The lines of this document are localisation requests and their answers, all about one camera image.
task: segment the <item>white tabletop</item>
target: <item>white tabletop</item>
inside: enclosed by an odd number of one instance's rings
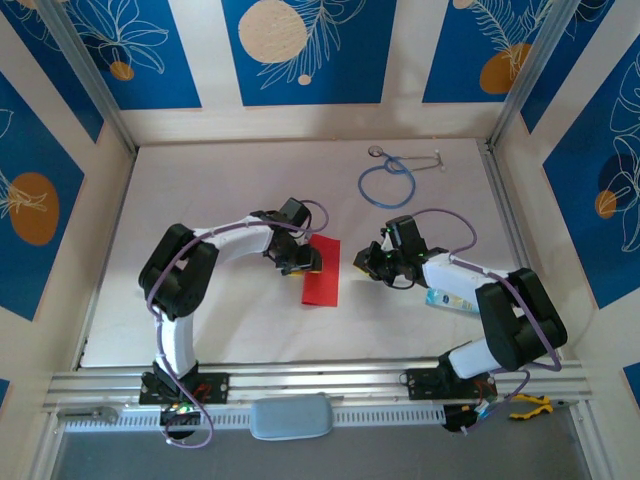
[[[360,173],[380,162],[367,154],[372,144],[394,155],[439,149],[446,171],[416,172],[416,195],[407,206],[374,207],[357,189]],[[365,186],[389,203],[401,200],[408,190],[406,178],[384,173],[372,175]],[[217,265],[195,316],[194,342],[201,363],[437,356],[482,336],[478,317],[426,306],[421,287],[391,290],[352,266],[356,253],[380,238],[387,220],[426,207],[454,210],[475,225],[478,244],[463,258],[492,268],[516,266],[475,140],[143,147],[82,365],[141,366],[153,361],[153,321],[137,282],[167,227],[231,223],[255,210],[278,209],[290,196],[317,200],[330,212],[323,234],[341,240],[338,307],[302,305],[302,278],[280,276],[260,255]],[[317,225],[321,213],[313,213]],[[452,249],[470,238],[464,225],[441,214],[418,217],[418,226],[429,247]]]

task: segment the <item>light blue pad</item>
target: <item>light blue pad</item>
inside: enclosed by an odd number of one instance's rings
[[[251,406],[251,434],[259,440],[296,440],[326,435],[333,411],[324,395],[263,398]]]

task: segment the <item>stethoscope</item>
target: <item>stethoscope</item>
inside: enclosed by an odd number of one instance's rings
[[[442,157],[440,156],[439,150],[435,150],[433,155],[417,155],[412,157],[401,157],[401,156],[389,155],[387,152],[385,152],[382,149],[382,147],[379,147],[378,145],[370,146],[368,151],[369,151],[369,155],[371,155],[372,157],[376,157],[376,158],[385,157],[385,161],[382,165],[377,165],[375,167],[368,168],[364,172],[362,172],[362,174],[360,174],[360,177],[358,178],[358,190],[360,190],[360,194],[369,203],[371,203],[372,205],[375,205],[376,207],[386,208],[388,210],[403,207],[407,203],[409,203],[409,201],[413,198],[413,195],[416,193],[416,179],[414,178],[412,172],[418,172],[420,170],[429,170],[429,169],[438,168],[438,167],[440,167],[440,171],[442,172],[446,170],[444,163],[442,162]],[[424,167],[407,168],[404,165],[404,163],[402,163],[405,160],[432,160],[435,162],[431,165],[426,165]],[[407,196],[407,198],[405,198],[400,203],[390,205],[390,204],[378,202],[377,200],[374,200],[369,195],[367,195],[366,192],[364,191],[364,188],[362,188],[362,181],[364,180],[364,177],[378,170],[384,170],[390,173],[391,175],[406,175],[407,178],[409,179],[409,182],[411,183],[411,191],[409,192],[409,195]]]

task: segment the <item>red paper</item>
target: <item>red paper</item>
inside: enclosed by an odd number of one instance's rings
[[[340,283],[340,240],[312,235],[309,244],[322,256],[322,272],[304,274],[302,303],[321,307],[338,306]]]

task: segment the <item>yellow pliers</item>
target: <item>yellow pliers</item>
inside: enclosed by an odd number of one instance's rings
[[[531,395],[525,395],[524,393],[519,393],[515,397],[514,400],[524,400],[529,403],[535,403],[536,405],[540,405],[539,407],[531,410],[529,413],[512,413],[509,415],[511,420],[529,420],[530,418],[536,417],[542,413],[553,413],[553,411],[557,408],[567,408],[572,405],[576,405],[578,402],[571,401],[568,402],[566,400],[551,400],[546,395],[541,397],[533,397]]]

